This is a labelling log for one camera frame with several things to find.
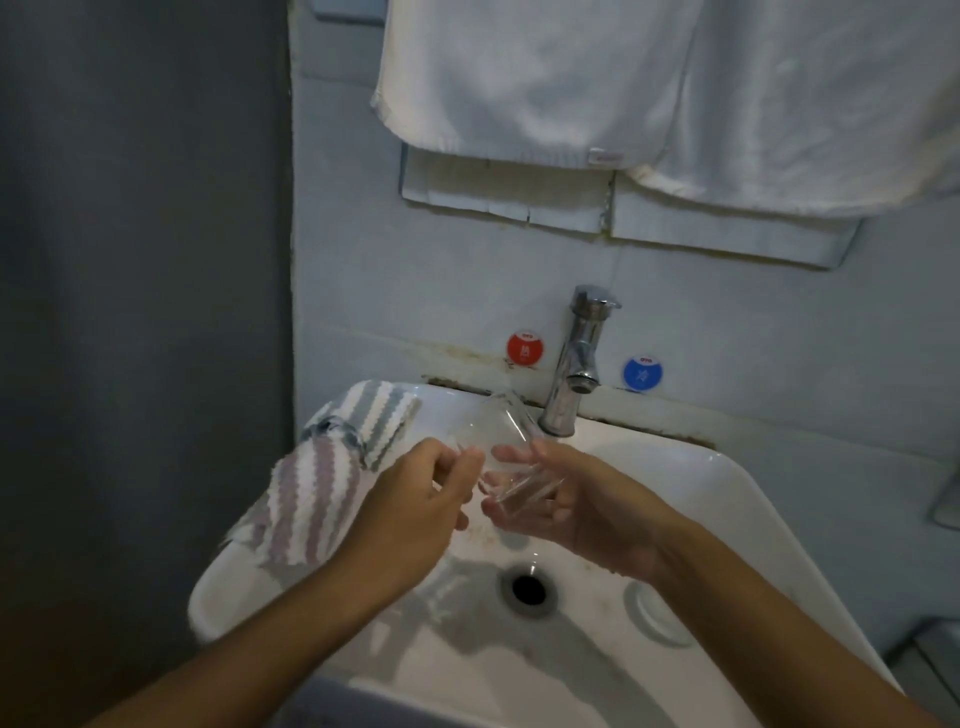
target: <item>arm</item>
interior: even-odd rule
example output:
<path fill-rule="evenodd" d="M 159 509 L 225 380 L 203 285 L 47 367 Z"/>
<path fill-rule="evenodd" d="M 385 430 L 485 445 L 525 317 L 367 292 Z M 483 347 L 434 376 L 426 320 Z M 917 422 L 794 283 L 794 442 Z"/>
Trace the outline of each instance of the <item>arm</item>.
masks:
<path fill-rule="evenodd" d="M 940 723 L 854 657 L 701 525 L 603 461 L 566 445 L 495 449 L 564 476 L 552 500 L 502 528 L 549 539 L 647 581 L 766 728 L 936 728 Z"/>
<path fill-rule="evenodd" d="M 936 728 L 719 539 L 687 522 L 651 579 L 768 728 Z"/>
<path fill-rule="evenodd" d="M 254 728 L 313 669 L 443 555 L 480 474 L 483 453 L 459 457 L 424 440 L 384 471 L 334 557 L 182 667 L 87 728 Z M 440 491 L 433 487 L 443 485 Z"/>

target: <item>faucet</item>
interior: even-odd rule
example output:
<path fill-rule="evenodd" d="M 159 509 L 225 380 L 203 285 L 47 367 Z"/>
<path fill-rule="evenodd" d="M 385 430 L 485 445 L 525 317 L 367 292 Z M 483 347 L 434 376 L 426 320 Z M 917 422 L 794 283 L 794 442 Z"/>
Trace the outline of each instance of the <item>faucet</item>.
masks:
<path fill-rule="evenodd" d="M 570 437 L 577 420 L 580 397 L 600 386 L 595 353 L 603 323 L 620 301 L 599 285 L 578 285 L 570 310 L 573 324 L 560 352 L 550 395 L 540 415 L 540 428 L 555 437 Z"/>

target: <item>white ceramic sink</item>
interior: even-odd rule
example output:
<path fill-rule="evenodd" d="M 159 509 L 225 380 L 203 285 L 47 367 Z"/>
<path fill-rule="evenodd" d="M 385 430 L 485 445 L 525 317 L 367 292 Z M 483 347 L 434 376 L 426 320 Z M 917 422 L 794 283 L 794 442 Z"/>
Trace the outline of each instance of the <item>white ceramic sink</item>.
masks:
<path fill-rule="evenodd" d="M 427 436 L 446 439 L 480 398 L 410 385 L 423 407 L 396 455 Z M 578 420 L 568 440 L 641 480 L 726 541 L 860 658 L 892 680 L 833 589 L 753 479 L 712 450 Z M 758 725 L 707 654 L 655 639 L 639 619 L 636 584 L 542 541 L 505 534 L 468 506 L 470 528 L 411 594 L 335 654 L 292 702 L 323 725 Z M 511 611 L 500 574 L 536 563 L 556 584 L 556 611 Z M 223 635 L 303 570 L 257 568 L 229 545 L 198 582 L 191 624 Z"/>

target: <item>striped towel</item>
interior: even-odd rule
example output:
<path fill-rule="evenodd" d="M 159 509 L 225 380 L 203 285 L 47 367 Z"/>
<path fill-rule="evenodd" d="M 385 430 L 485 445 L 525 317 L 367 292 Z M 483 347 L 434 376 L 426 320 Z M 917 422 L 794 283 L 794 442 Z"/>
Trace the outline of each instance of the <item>striped towel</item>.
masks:
<path fill-rule="evenodd" d="M 259 564 L 322 564 L 340 543 L 390 445 L 420 400 L 402 386 L 362 381 L 303 428 L 300 443 L 274 466 L 270 487 L 227 534 Z"/>

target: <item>sink drain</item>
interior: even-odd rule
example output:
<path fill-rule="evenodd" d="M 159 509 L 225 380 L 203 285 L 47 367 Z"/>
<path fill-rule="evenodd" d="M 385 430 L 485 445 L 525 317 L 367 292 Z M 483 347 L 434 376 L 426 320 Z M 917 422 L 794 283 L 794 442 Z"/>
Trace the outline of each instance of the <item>sink drain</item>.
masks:
<path fill-rule="evenodd" d="M 517 564 L 501 573 L 500 595 L 522 617 L 538 619 L 557 609 L 557 587 L 536 564 Z"/>

